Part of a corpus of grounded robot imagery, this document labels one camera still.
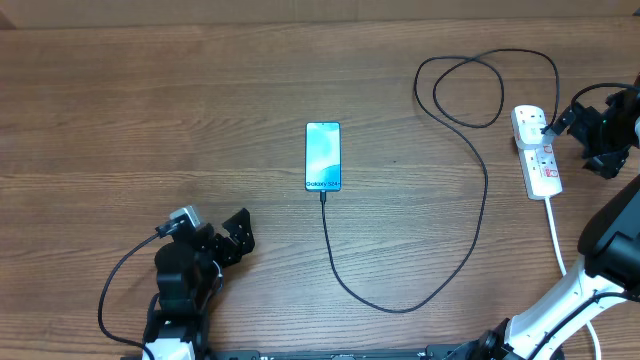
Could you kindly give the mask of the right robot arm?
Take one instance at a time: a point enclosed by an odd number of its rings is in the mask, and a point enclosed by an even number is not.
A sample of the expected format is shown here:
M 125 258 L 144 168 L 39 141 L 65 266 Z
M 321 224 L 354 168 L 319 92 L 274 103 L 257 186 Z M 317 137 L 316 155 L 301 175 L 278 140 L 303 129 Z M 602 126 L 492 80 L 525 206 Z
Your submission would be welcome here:
M 548 201 L 553 190 L 541 187 L 556 174 L 544 162 L 550 145 L 567 133 L 583 147 L 585 169 L 605 178 L 618 175 L 629 150 L 639 144 L 639 85 L 613 83 L 606 110 L 573 98 L 549 124 L 525 107 L 512 120 L 520 157 L 530 162 L 528 192 Z M 587 223 L 578 240 L 574 265 L 532 307 L 479 339 L 448 353 L 450 359 L 559 359 L 561 345 L 605 310 L 639 299 L 639 181 L 633 179 Z

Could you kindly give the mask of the Samsung Galaxy smartphone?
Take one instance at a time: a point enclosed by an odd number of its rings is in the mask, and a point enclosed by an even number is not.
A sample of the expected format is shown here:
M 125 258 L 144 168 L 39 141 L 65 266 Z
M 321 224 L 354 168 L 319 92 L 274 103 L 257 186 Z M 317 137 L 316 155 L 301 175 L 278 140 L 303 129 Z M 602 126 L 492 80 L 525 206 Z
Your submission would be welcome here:
M 305 189 L 337 192 L 342 187 L 341 126 L 310 122 L 305 132 Z

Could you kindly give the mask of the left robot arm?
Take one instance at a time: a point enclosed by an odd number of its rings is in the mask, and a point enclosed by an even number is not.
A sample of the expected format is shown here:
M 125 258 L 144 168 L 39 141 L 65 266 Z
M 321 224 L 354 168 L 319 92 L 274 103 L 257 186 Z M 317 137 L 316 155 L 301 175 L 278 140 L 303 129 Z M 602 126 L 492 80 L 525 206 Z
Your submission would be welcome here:
M 158 293 L 150 302 L 141 358 L 213 359 L 208 345 L 209 302 L 224 286 L 223 269 L 251 253 L 255 240 L 243 208 L 226 220 L 226 236 L 201 220 L 193 206 L 157 228 L 172 241 L 155 255 Z

